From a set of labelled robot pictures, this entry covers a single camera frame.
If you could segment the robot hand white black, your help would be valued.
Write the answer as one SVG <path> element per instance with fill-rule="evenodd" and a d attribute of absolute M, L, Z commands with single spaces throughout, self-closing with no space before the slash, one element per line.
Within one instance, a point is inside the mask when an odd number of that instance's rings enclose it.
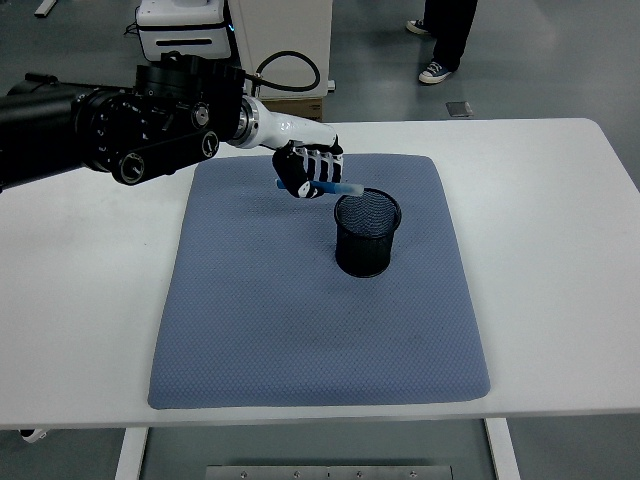
<path fill-rule="evenodd" d="M 312 184 L 341 181 L 343 149 L 326 124 L 269 111 L 258 99 L 243 98 L 246 121 L 240 148 L 263 146 L 274 151 L 272 165 L 285 189 L 296 198 L 314 199 L 324 190 Z"/>

